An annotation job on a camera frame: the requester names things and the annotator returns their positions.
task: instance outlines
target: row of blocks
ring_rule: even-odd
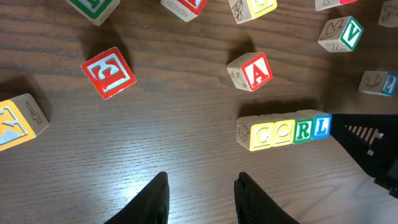
[[[329,137],[331,114],[317,110],[246,116],[236,122],[236,141],[250,151]]]
[[[315,0],[317,11],[357,0]],[[120,0],[67,0],[93,24],[100,26],[119,5]],[[185,22],[199,16],[207,0],[161,0],[161,4]],[[277,8],[277,0],[228,0],[236,23],[256,19]],[[379,25],[398,26],[398,0],[387,1],[381,9]]]

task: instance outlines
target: block face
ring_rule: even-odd
[[[350,50],[354,50],[363,34],[363,31],[364,30],[361,24],[359,24],[359,22],[351,16],[347,22],[347,25],[345,26],[340,40]]]
[[[35,137],[18,107],[11,100],[0,102],[0,151]]]
[[[252,20],[247,0],[228,0],[237,24]]]
[[[47,121],[32,95],[26,93],[10,100],[17,106],[36,136],[49,126],[49,121]]]
[[[83,63],[81,69],[105,100],[137,82],[117,47]]]
[[[278,3],[276,0],[247,0],[253,19],[263,16],[276,9]]]
[[[379,25],[398,27],[398,0],[383,3],[380,12]]]
[[[294,144],[312,140],[313,119],[301,119],[296,121],[294,131]]]
[[[272,79],[271,68],[264,53],[242,65],[244,77],[251,91],[255,91]]]
[[[381,93],[387,96],[392,96],[397,88],[397,84],[398,84],[398,74],[389,72],[387,74],[386,81],[383,84]]]
[[[250,151],[272,147],[274,123],[255,124],[251,127]]]
[[[359,84],[359,91],[383,95],[382,89],[386,82],[388,72],[365,71]]]
[[[98,16],[111,4],[112,0],[69,0],[73,5],[84,12],[89,18],[97,19]]]
[[[329,9],[331,7],[339,6],[339,0],[315,0],[315,10],[324,10]]]
[[[356,2],[357,0],[340,0],[340,4],[348,4],[352,2]]]
[[[161,0],[161,3],[168,10],[173,12],[176,16],[182,19],[185,22],[191,21],[196,18],[196,14],[186,8],[183,4],[181,4],[178,0]]]
[[[227,71],[234,83],[235,87],[241,90],[250,91],[249,85],[240,68],[228,68]]]
[[[207,2],[207,0],[177,0],[177,1],[197,16],[201,13],[203,7],[205,7],[205,4]]]
[[[272,146],[285,146],[294,140],[295,120],[278,121],[274,123],[272,132]]]
[[[316,116],[313,124],[312,139],[324,139],[329,137],[331,126],[331,114]]]

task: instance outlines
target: wooden floor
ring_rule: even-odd
[[[160,0],[122,1],[95,27],[65,1],[0,0],[1,99],[31,93],[50,120],[36,139],[0,152],[0,223],[103,223],[158,172],[170,182],[169,223],[237,223],[233,182],[246,171],[300,223],[398,223],[398,200],[332,138],[249,152],[238,116],[316,108],[398,113],[398,97],[357,91],[365,70],[398,72],[398,29],[377,25],[382,1],[316,12],[313,0],[237,25],[227,0],[186,23]],[[352,53],[317,44],[325,21],[354,16]],[[80,69],[117,46],[138,79],[102,100]],[[265,52],[274,79],[237,90],[226,63]]]

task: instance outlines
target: alphabet block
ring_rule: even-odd
[[[272,132],[272,146],[285,146],[293,143],[295,120],[288,119],[275,122]]]
[[[137,82],[117,47],[102,52],[83,63],[81,69],[104,100]]]
[[[298,114],[302,114],[313,119],[313,128],[311,133],[311,139],[324,139],[329,137],[330,126],[331,126],[331,114],[324,113],[316,110],[301,110],[297,111]]]
[[[383,96],[392,96],[398,85],[398,74],[392,72],[365,71],[359,90]]]
[[[264,53],[246,53],[227,65],[236,88],[255,91],[272,79],[272,71]]]
[[[358,44],[363,27],[352,16],[331,19],[326,22],[318,43],[329,52],[350,52]]]
[[[67,0],[94,25],[100,26],[119,5],[120,0]]]
[[[357,0],[315,0],[315,10],[320,11],[356,1]]]
[[[276,0],[228,0],[237,24],[258,18],[276,9]]]
[[[161,3],[168,10],[183,21],[188,22],[199,16],[207,0],[162,0]]]
[[[238,118],[236,122],[236,141],[250,151],[272,147],[274,121],[279,114],[247,116]]]
[[[35,138],[48,126],[32,95],[0,102],[0,151]]]
[[[383,3],[379,25],[385,27],[398,27],[398,0],[391,0]]]
[[[313,118],[297,113],[293,144],[312,140]]]

